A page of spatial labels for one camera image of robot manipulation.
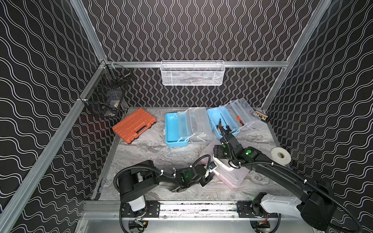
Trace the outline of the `pink toolbox with clear lid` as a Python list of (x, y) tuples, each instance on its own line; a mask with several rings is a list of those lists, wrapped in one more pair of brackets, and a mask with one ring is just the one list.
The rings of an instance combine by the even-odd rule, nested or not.
[(211, 164), (213, 173), (223, 181), (229, 188), (239, 188), (249, 173), (249, 169), (240, 168), (235, 169), (228, 165), (227, 159), (218, 159), (214, 155), (215, 145), (221, 145), (221, 143), (215, 139), (211, 141), (207, 147), (201, 152), (201, 156), (209, 154), (211, 156)]

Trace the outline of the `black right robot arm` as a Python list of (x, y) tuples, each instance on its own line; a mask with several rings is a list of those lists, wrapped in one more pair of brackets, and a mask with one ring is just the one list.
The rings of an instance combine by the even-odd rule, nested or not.
[(265, 202), (267, 193), (258, 194), (252, 202), (252, 210), (257, 216), (278, 213), (295, 215), (311, 227), (325, 231), (329, 228), (349, 233), (346, 227), (332, 223), (336, 210), (343, 211), (356, 225), (356, 233), (362, 232), (360, 221), (343, 204), (337, 201), (330, 184), (308, 180), (305, 177), (267, 157), (254, 147), (244, 148), (233, 135), (229, 125), (211, 123), (213, 130), (220, 131), (221, 139), (218, 156), (228, 160), (228, 165), (235, 170), (247, 168), (262, 174), (294, 194), (299, 204), (295, 207), (281, 207), (279, 204)]

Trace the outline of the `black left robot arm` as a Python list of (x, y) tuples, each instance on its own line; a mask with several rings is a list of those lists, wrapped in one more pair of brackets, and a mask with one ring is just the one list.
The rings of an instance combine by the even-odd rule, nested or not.
[(145, 194), (157, 187), (171, 192), (183, 192), (194, 185), (205, 186), (214, 177), (217, 168), (212, 156), (206, 154), (187, 168), (174, 169), (172, 173), (155, 167), (152, 160), (120, 170), (113, 179), (120, 202), (128, 204), (133, 212), (147, 208)]

